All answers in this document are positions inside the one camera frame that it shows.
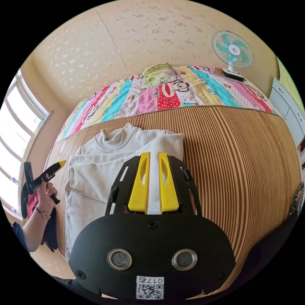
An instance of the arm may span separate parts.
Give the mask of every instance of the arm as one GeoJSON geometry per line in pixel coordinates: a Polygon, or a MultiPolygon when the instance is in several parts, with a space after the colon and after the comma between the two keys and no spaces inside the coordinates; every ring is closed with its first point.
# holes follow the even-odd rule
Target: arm
{"type": "MultiPolygon", "coordinates": [[[[54,207],[54,201],[50,198],[52,194],[57,195],[57,190],[52,183],[42,182],[39,190],[39,202],[37,208],[41,212],[46,212],[49,215],[54,207]]],[[[44,219],[38,211],[34,211],[30,219],[23,227],[24,239],[26,246],[30,252],[35,252],[44,235],[45,226],[48,220],[44,219]]]]}

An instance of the striped bamboo mat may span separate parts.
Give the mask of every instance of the striped bamboo mat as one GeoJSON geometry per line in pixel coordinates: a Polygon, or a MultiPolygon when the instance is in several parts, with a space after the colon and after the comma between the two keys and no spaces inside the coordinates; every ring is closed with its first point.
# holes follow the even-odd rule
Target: striped bamboo mat
{"type": "MultiPolygon", "coordinates": [[[[53,146],[47,166],[68,160],[102,129],[111,132],[128,122],[142,129],[185,135],[185,163],[196,182],[203,216],[224,230],[236,258],[233,273],[214,293],[225,290],[239,274],[251,247],[287,218],[301,184],[299,157],[286,123],[278,115],[225,106],[158,111],[83,129],[53,146]]],[[[53,179],[61,199],[57,235],[62,253],[67,173],[65,166],[53,179]]]]}

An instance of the bed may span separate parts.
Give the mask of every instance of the bed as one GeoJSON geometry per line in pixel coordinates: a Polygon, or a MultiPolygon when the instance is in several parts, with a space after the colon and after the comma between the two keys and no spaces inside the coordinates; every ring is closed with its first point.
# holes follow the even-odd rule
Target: bed
{"type": "Polygon", "coordinates": [[[225,105],[278,114],[269,99],[248,80],[241,84],[220,77],[215,67],[173,68],[185,88],[169,83],[141,90],[141,73],[119,80],[82,100],[68,117],[56,142],[100,122],[178,107],[225,105]]]}
{"type": "MultiPolygon", "coordinates": [[[[140,75],[118,81],[81,101],[69,116],[46,166],[69,158],[102,129],[126,123],[142,129],[167,129],[185,135],[184,161],[196,182],[203,216],[227,234],[239,274],[251,247],[287,219],[301,184],[299,156],[286,123],[253,84],[239,84],[213,68],[175,67],[189,91],[156,87],[139,90],[140,75]]],[[[65,253],[64,182],[68,167],[53,184],[58,248],[65,253]]]]}

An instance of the qr code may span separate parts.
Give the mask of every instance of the qr code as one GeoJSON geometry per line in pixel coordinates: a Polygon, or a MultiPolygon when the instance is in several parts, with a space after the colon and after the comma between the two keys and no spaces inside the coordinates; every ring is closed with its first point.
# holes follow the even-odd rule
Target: qr code
{"type": "Polygon", "coordinates": [[[136,295],[137,299],[142,300],[162,300],[164,295],[164,279],[138,277],[136,295]]]}

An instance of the white sweatshirt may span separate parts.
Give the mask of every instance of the white sweatshirt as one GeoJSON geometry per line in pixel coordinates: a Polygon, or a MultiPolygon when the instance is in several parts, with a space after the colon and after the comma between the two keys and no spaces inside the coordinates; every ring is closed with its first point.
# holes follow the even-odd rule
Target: white sweatshirt
{"type": "Polygon", "coordinates": [[[135,152],[156,137],[164,134],[174,134],[168,130],[142,130],[127,123],[122,129],[111,133],[102,130],[98,135],[81,146],[76,155],[135,152]]]}
{"type": "Polygon", "coordinates": [[[183,139],[183,134],[142,131],[127,124],[111,134],[103,130],[78,150],[82,154],[70,156],[65,187],[67,260],[80,231],[105,215],[110,188],[124,162],[133,156],[151,153],[148,214],[160,214],[158,154],[166,152],[183,160],[183,139]]]}

